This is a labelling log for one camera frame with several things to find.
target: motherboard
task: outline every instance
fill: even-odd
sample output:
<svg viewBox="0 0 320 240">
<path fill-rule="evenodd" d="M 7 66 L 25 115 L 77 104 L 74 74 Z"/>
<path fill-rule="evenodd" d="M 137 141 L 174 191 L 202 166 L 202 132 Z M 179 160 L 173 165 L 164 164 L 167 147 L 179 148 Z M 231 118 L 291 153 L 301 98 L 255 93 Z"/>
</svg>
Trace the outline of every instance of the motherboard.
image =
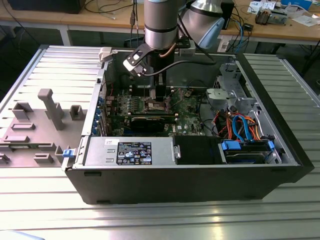
<svg viewBox="0 0 320 240">
<path fill-rule="evenodd" d="M 145 90 L 120 90 L 105 98 L 98 130 L 114 137 L 205 135 L 198 111 L 199 98 L 191 89 L 172 88 L 161 100 Z"/>
</svg>

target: slotted aluminum surface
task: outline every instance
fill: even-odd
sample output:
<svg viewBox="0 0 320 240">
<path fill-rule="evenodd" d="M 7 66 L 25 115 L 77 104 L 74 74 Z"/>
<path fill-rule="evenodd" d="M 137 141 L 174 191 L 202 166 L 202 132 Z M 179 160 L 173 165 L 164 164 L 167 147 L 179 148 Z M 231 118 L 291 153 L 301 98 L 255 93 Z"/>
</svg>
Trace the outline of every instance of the slotted aluminum surface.
<svg viewBox="0 0 320 240">
<path fill-rule="evenodd" d="M 319 161 L 318 96 L 286 60 L 262 54 L 245 54 L 245 57 L 310 160 Z"/>
<path fill-rule="evenodd" d="M 290 109 L 304 108 L 279 106 L 298 119 L 312 107 Z M 320 162 L 318 151 L 308 152 L 314 171 L 252 201 L 87 205 L 60 168 L 0 168 L 0 228 L 46 240 L 318 239 Z"/>
<path fill-rule="evenodd" d="M 98 71 L 99 47 L 50 46 L 39 50 L 37 58 L 31 60 L 17 89 L 12 92 L 8 103 L 0 113 L 0 138 L 2 138 L 15 117 L 11 109 L 18 101 L 28 102 L 33 109 L 46 109 L 38 99 L 40 89 L 52 89 L 52 99 L 62 109 L 81 105 L 87 110 L 91 100 Z"/>
</svg>

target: wooden workbench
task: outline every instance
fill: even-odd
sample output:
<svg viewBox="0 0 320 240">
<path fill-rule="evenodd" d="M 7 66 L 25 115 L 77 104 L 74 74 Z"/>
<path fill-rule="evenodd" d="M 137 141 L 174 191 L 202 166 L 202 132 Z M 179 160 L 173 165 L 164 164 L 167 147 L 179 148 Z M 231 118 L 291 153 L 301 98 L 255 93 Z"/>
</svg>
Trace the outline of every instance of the wooden workbench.
<svg viewBox="0 0 320 240">
<path fill-rule="evenodd" d="M 99 0 L 99 5 L 112 4 L 116 0 Z M 255 24 L 255 15 L 248 14 L 248 4 L 250 0 L 236 0 L 237 9 L 240 16 L 246 23 L 254 25 L 250 40 L 257 42 L 274 42 L 274 43 L 293 43 L 293 44 L 316 44 L 320 39 L 320 25 L 311 27 L 304 26 L 291 19 L 288 19 L 285 25 L 259 25 Z M 120 8 L 130 5 L 131 0 L 123 0 L 116 6 L 105 7 L 104 10 Z M 67 14 L 58 12 L 41 12 L 41 11 L 15 11 L 10 5 L 6 4 L 10 12 L 25 27 L 34 28 L 51 28 L 60 30 L 62 40 L 65 45 L 71 45 L 69 30 L 98 31 L 98 32 L 121 32 L 130 31 L 130 15 L 132 8 L 126 7 L 115 12 L 115 15 L 109 15 L 116 19 L 111 19 L 103 14 L 89 12 L 85 9 L 79 14 Z M 90 3 L 88 9 L 97 11 L 95 2 Z M 319 11 L 320 7 L 312 6 L 311 11 Z M 144 6 L 138 5 L 139 28 L 144 28 Z M 17 26 L 13 18 L 6 12 L 2 3 L 0 3 L 0 25 Z M 227 30 L 221 31 L 221 36 L 229 36 L 230 40 L 238 35 L 239 31 L 234 22 L 229 24 Z"/>
</svg>

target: warning label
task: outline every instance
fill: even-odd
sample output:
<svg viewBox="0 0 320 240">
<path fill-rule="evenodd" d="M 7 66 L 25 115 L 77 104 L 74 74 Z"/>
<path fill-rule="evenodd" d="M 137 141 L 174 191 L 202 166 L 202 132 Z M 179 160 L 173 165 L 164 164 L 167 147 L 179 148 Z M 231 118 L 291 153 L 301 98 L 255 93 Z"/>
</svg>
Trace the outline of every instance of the warning label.
<svg viewBox="0 0 320 240">
<path fill-rule="evenodd" d="M 152 165 L 151 142 L 119 142 L 118 165 Z"/>
</svg>

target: circuit board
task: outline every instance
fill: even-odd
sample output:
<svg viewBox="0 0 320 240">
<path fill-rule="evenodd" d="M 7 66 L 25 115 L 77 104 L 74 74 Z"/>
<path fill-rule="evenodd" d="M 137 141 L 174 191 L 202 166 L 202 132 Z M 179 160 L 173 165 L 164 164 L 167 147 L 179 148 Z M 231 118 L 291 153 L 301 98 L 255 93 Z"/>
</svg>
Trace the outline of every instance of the circuit board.
<svg viewBox="0 0 320 240">
<path fill-rule="evenodd" d="M 197 113 L 196 95 L 187 89 L 175 89 L 163 101 L 155 101 L 149 96 L 135 96 L 130 91 L 121 90 L 107 108 L 107 118 L 112 136 L 148 136 L 168 137 L 175 135 L 205 135 Z M 132 131 L 129 122 L 134 118 L 146 118 L 165 121 L 162 131 Z"/>
</svg>

